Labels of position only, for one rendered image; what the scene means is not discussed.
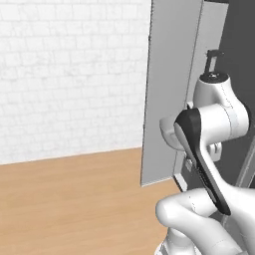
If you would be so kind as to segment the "dark grey fridge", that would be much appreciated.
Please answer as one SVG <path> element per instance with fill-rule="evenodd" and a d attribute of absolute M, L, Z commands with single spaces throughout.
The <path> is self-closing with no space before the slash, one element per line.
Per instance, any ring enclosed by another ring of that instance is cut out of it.
<path fill-rule="evenodd" d="M 250 110 L 248 133 L 223 144 L 216 162 L 231 185 L 255 191 L 255 0 L 229 0 L 216 69 L 230 75 L 238 99 Z"/>

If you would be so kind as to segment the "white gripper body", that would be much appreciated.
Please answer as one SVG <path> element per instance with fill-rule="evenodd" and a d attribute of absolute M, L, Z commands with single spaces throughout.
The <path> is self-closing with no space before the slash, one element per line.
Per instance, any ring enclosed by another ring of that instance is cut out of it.
<path fill-rule="evenodd" d="M 221 142 L 211 144 L 207 149 L 208 149 L 208 152 L 209 152 L 211 159 L 213 161 L 220 160 L 221 153 L 222 153 L 222 143 Z"/>

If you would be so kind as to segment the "grey fridge door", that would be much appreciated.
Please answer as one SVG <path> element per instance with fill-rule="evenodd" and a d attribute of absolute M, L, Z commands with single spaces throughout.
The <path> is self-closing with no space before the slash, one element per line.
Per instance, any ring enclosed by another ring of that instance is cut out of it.
<path fill-rule="evenodd" d="M 183 153 L 166 145 L 159 120 L 192 100 L 206 53 L 219 47 L 230 0 L 151 0 L 140 184 L 181 172 Z"/>

